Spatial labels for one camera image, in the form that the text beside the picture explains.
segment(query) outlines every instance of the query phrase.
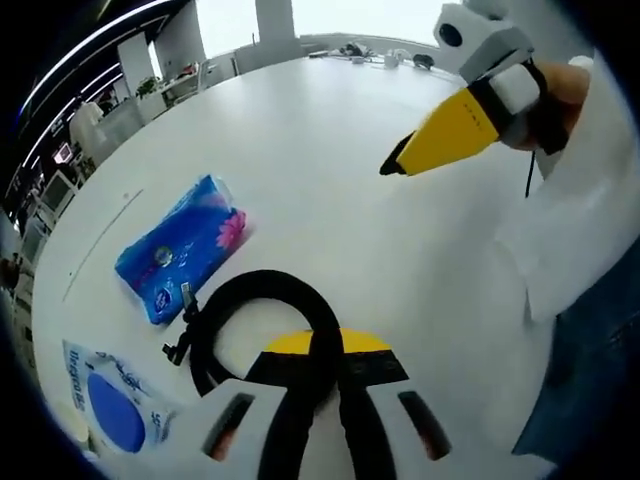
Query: chair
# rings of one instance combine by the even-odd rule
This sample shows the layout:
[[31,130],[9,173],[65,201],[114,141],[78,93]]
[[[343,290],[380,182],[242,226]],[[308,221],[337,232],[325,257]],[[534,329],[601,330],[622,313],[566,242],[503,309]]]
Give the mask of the chair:
[[297,38],[260,42],[256,45],[239,48],[234,52],[236,67],[240,75],[304,56],[304,49]]
[[212,59],[205,60],[198,71],[198,93],[204,92],[224,80],[222,69]]

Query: blue jeans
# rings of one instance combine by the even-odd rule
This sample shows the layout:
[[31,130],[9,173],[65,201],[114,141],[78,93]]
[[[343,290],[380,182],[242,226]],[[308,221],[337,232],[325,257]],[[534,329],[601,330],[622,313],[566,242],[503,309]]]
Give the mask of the blue jeans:
[[639,366],[640,239],[558,315],[546,377],[513,453],[564,464],[598,434]]

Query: black connector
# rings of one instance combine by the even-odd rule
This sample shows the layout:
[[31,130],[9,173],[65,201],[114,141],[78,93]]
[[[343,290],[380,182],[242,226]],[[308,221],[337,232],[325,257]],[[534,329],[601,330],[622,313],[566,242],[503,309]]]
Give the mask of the black connector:
[[167,359],[176,366],[180,366],[182,364],[182,360],[184,360],[187,350],[191,346],[191,322],[200,314],[200,311],[198,310],[198,301],[191,291],[191,285],[183,283],[180,285],[180,290],[182,291],[182,304],[184,306],[184,315],[182,315],[182,319],[187,324],[187,328],[182,335],[180,335],[178,345],[169,345],[168,343],[165,343],[162,346],[162,353],[164,353],[167,356]]

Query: computer monitor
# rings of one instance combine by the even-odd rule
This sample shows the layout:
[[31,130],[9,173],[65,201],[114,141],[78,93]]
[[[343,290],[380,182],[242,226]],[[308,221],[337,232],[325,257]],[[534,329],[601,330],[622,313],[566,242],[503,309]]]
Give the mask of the computer monitor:
[[69,192],[71,189],[67,182],[65,182],[59,174],[53,176],[40,200],[44,203],[52,212],[56,213],[60,208],[64,208],[66,205],[62,205],[68,200]]
[[56,163],[67,163],[73,157],[73,152],[68,143],[63,143],[60,149],[53,156]]

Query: desk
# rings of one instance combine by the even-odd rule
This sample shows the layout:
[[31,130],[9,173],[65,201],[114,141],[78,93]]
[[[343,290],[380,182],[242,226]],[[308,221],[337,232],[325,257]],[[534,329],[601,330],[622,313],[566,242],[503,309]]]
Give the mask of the desk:
[[[165,85],[164,87],[161,87],[160,89],[156,90],[156,92],[162,94],[162,96],[164,96],[167,92],[180,87],[181,85],[185,85],[187,82],[190,81],[195,81],[195,90],[198,89],[198,70],[196,69],[195,73],[192,73],[190,75],[185,75],[182,78],[179,78],[178,80],[173,80],[170,83],[168,83],[167,85]],[[176,97],[185,95],[185,92],[182,92],[178,95],[176,95]]]
[[[414,178],[378,175],[457,88],[442,73],[302,59],[224,82],[140,130],[88,179],[40,257],[33,330],[45,395],[68,395],[68,339],[127,358],[176,401],[196,401],[188,362],[176,368],[161,351],[184,323],[151,326],[113,266],[212,173],[253,234],[198,292],[201,305],[248,270],[296,275],[343,326],[390,343],[423,389],[454,447],[425,478],[539,476],[542,461],[509,451],[537,398],[552,326],[523,321],[524,286],[492,244],[523,201],[529,155],[495,145]],[[299,328],[307,324],[290,308],[255,302],[225,327],[218,352],[243,374],[270,339]],[[311,431],[301,478],[352,478],[335,415],[333,401]]]

